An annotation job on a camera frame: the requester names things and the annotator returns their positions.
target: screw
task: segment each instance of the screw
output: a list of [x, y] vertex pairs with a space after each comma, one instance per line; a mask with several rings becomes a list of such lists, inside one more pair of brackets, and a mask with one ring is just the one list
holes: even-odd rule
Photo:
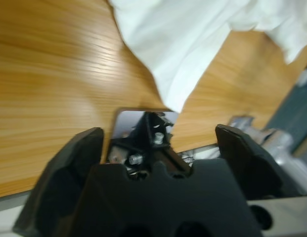
[[131, 155], [129, 157], [129, 163], [132, 164], [132, 165], [133, 164], [141, 164], [142, 159], [143, 159], [143, 157], [140, 154]]
[[154, 140], [153, 140], [154, 144], [157, 144], [157, 145], [162, 144], [163, 143], [163, 138], [164, 138], [164, 135], [163, 135], [162, 132], [156, 132], [154, 134]]

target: wooden table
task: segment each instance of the wooden table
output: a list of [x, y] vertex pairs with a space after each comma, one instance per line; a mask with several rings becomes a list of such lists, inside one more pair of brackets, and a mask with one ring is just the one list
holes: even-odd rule
[[[174, 149], [214, 143], [233, 115], [263, 127], [306, 64], [307, 48], [287, 66], [265, 34], [231, 33], [178, 118]], [[78, 132], [102, 127], [106, 146], [119, 108], [165, 106], [106, 1], [0, 0], [0, 196], [31, 189]]]

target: white fabric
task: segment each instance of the white fabric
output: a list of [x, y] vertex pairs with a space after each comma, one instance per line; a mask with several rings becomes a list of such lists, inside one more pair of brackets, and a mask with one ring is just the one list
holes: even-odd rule
[[231, 29], [265, 31], [291, 63], [307, 45], [307, 0], [110, 0], [125, 44], [181, 112]]

